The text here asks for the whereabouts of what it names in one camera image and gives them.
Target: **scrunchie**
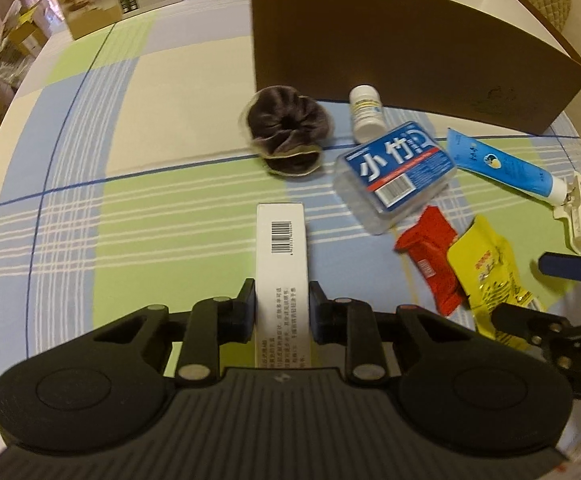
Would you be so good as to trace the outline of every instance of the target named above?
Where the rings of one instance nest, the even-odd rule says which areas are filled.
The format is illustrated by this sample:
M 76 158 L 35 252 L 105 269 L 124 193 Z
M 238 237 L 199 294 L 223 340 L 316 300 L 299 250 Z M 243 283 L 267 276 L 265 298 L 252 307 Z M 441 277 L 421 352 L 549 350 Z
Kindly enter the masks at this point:
M 319 141 L 328 137 L 331 120 L 314 99 L 291 86 L 269 86 L 257 94 L 246 122 L 271 173 L 303 176 L 320 167 Z

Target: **white bottle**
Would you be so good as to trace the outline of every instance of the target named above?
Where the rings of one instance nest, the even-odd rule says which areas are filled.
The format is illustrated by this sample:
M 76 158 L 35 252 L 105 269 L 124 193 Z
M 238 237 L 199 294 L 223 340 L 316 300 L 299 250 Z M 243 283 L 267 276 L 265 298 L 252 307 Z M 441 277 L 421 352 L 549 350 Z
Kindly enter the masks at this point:
M 359 85 L 349 95 L 353 136 L 360 144 L 378 139 L 388 128 L 378 91 L 370 85 Z

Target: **red stripe on label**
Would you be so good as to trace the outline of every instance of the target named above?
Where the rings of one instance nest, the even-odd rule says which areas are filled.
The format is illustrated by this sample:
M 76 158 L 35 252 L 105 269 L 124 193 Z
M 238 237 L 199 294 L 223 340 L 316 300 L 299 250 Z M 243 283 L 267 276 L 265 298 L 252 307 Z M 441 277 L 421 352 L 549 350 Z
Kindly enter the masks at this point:
M 413 168 L 416 164 L 419 164 L 421 161 L 426 160 L 426 158 L 430 157 L 431 155 L 434 155 L 435 153 L 437 153 L 439 151 L 440 151 L 439 148 L 433 148 L 432 150 L 429 150 L 426 153 L 422 153 L 421 155 L 417 155 L 415 158 L 412 158 L 411 160 L 409 160 L 405 164 L 402 164 L 399 168 L 397 168 L 397 170 L 393 171 L 392 173 L 389 173 L 387 176 L 380 178 L 377 182 L 373 182 L 366 189 L 368 189 L 371 192 L 379 189 L 384 184 L 387 184 L 388 182 L 393 180 L 396 176 L 399 176 L 402 173 L 405 173 L 406 171 Z

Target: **bottle label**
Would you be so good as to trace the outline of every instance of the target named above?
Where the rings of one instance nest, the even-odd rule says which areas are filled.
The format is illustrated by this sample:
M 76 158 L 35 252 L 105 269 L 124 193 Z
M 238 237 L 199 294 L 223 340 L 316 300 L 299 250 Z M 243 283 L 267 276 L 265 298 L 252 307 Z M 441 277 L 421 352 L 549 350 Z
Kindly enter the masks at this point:
M 375 99 L 360 99 L 351 104 L 351 115 L 353 124 L 357 124 L 368 118 L 380 117 L 384 120 L 381 112 L 381 103 Z
M 424 129 L 412 121 L 349 153 L 345 160 L 386 212 L 411 200 L 455 167 Z

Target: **red snack package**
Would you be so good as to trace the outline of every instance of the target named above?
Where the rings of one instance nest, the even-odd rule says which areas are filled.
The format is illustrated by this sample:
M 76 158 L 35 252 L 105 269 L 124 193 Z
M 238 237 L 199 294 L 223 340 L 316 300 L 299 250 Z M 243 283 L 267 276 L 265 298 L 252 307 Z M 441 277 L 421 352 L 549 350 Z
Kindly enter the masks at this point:
M 449 316 L 464 296 L 457 276 L 446 259 L 457 233 L 440 209 L 428 206 L 417 224 L 402 233 L 395 251 L 408 251 L 435 297 L 437 312 Z

